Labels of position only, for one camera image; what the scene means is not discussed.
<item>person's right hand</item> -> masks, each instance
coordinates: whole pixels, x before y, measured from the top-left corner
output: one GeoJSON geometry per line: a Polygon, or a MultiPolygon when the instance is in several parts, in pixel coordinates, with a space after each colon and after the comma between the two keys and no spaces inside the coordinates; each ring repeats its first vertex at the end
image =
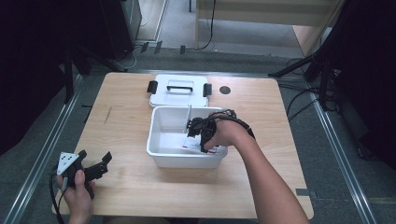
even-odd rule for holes
{"type": "Polygon", "coordinates": [[[254,140],[242,125],[227,119],[216,119],[215,135],[205,143],[204,148],[208,150],[214,146],[236,147],[248,139],[254,140]]]}

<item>black circle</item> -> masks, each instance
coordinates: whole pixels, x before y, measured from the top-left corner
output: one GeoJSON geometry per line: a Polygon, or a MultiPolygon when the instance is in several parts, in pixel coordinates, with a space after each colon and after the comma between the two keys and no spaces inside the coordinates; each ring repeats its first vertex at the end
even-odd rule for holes
{"type": "Polygon", "coordinates": [[[227,86],[222,86],[222,87],[220,87],[220,92],[223,94],[230,94],[231,89],[227,86]]]}

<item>hand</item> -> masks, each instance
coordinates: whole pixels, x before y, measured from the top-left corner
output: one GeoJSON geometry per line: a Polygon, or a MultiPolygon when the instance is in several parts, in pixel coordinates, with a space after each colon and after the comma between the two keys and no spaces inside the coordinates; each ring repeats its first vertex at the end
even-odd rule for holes
{"type": "MultiPolygon", "coordinates": [[[[61,186],[63,178],[57,175],[58,185],[61,186]]],[[[93,212],[92,200],[90,193],[85,189],[85,174],[82,170],[78,170],[75,176],[76,187],[69,187],[64,193],[64,199],[70,209],[69,223],[89,223],[93,212]]],[[[90,186],[94,192],[95,183],[90,182],[90,186]]]]}
{"type": "Polygon", "coordinates": [[[227,119],[216,119],[216,132],[211,140],[205,143],[204,148],[214,146],[235,146],[248,140],[254,140],[242,125],[227,119]]]}

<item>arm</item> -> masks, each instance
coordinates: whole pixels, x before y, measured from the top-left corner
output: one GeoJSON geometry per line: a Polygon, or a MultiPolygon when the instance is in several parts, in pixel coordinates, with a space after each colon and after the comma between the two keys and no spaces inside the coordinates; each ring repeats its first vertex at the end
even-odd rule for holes
{"type": "Polygon", "coordinates": [[[235,146],[247,169],[260,223],[308,223],[289,186],[262,154],[256,140],[239,124],[217,120],[217,130],[205,148],[235,146]]]}
{"type": "MultiPolygon", "coordinates": [[[[60,175],[56,176],[58,185],[63,183],[60,175]]],[[[70,209],[69,224],[86,224],[90,223],[91,215],[93,212],[92,200],[90,193],[85,189],[85,174],[82,170],[76,172],[75,188],[68,188],[64,193],[64,199],[70,209]]]]}

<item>fingers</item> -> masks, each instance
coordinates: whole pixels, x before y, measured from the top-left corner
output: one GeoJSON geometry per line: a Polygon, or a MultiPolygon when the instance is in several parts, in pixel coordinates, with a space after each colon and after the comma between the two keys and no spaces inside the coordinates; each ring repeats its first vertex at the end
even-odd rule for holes
{"type": "Polygon", "coordinates": [[[84,182],[85,182],[85,174],[82,170],[78,170],[75,176],[76,190],[79,190],[81,188],[85,189],[84,182]]]}
{"type": "Polygon", "coordinates": [[[92,189],[93,194],[95,194],[96,193],[96,184],[95,184],[95,182],[90,181],[90,187],[92,189]]]}
{"type": "Polygon", "coordinates": [[[216,145],[217,144],[215,143],[215,140],[213,140],[213,138],[212,138],[204,144],[204,149],[209,150],[209,149],[212,149],[213,147],[215,147],[216,145]]]}
{"type": "Polygon", "coordinates": [[[64,177],[61,175],[56,175],[56,182],[58,182],[58,188],[61,189],[64,184],[64,177]]]}

